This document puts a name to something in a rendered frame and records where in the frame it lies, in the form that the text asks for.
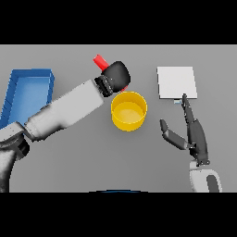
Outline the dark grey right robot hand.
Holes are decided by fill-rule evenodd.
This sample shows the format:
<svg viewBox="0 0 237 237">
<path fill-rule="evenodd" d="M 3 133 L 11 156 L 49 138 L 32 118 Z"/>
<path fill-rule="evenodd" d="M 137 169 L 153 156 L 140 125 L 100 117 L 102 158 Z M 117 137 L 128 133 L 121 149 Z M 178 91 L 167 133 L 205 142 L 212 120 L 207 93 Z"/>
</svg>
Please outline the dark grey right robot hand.
<svg viewBox="0 0 237 237">
<path fill-rule="evenodd" d="M 199 120 L 193 116 L 193 111 L 186 94 L 182 95 L 181 106 L 184 112 L 188 140 L 170 130 L 167 122 L 163 119 L 160 120 L 162 137 L 180 150 L 189 150 L 190 155 L 197 161 L 197 167 L 209 165 L 205 132 Z"/>
</svg>

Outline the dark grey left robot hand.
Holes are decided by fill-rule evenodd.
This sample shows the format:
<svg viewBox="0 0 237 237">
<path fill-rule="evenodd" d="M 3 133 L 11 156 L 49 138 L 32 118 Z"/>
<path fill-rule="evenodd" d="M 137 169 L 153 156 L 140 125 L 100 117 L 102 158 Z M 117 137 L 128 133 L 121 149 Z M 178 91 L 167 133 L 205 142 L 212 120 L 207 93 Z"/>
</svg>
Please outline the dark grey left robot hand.
<svg viewBox="0 0 237 237">
<path fill-rule="evenodd" d="M 119 93 L 131 82 L 131 76 L 121 61 L 116 61 L 94 79 L 99 92 L 103 97 Z"/>
</svg>

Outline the red beaker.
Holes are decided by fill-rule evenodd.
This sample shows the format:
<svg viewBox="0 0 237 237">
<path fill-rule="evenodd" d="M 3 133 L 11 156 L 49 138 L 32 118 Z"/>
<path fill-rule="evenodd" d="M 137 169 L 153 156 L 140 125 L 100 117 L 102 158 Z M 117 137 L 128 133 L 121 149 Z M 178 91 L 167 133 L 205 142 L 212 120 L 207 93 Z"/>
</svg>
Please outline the red beaker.
<svg viewBox="0 0 237 237">
<path fill-rule="evenodd" d="M 113 93 L 124 91 L 131 82 L 131 76 L 121 61 L 108 64 L 100 55 L 94 58 L 94 63 L 102 70 L 100 79 L 105 79 Z"/>
</svg>

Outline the yellow bowl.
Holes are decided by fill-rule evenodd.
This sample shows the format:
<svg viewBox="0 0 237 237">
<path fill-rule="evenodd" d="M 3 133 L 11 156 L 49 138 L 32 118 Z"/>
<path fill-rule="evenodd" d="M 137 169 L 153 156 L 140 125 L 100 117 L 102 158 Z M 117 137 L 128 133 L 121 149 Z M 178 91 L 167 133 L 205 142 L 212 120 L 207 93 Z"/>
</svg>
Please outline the yellow bowl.
<svg viewBox="0 0 237 237">
<path fill-rule="evenodd" d="M 122 92 L 111 102 L 111 120 L 122 131 L 135 131 L 143 125 L 147 110 L 147 103 L 140 94 Z"/>
</svg>

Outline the pale square measuring scale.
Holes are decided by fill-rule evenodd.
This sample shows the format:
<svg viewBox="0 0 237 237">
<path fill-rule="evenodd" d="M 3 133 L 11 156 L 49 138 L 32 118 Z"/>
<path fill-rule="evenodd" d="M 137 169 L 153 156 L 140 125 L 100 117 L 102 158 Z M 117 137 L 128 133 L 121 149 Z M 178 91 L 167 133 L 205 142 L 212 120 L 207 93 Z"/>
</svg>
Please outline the pale square measuring scale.
<svg viewBox="0 0 237 237">
<path fill-rule="evenodd" d="M 158 94 L 160 99 L 181 100 L 197 98 L 192 67 L 157 67 Z"/>
</svg>

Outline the blue tray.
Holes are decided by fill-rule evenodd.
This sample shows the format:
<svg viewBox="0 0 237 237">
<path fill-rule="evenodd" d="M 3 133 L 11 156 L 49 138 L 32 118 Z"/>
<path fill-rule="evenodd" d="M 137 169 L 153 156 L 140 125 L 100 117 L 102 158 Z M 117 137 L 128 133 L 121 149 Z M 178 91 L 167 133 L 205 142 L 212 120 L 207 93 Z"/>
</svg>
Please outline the blue tray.
<svg viewBox="0 0 237 237">
<path fill-rule="evenodd" d="M 23 125 L 49 104 L 54 81 L 51 69 L 12 69 L 0 115 L 0 129 L 15 121 Z"/>
</svg>

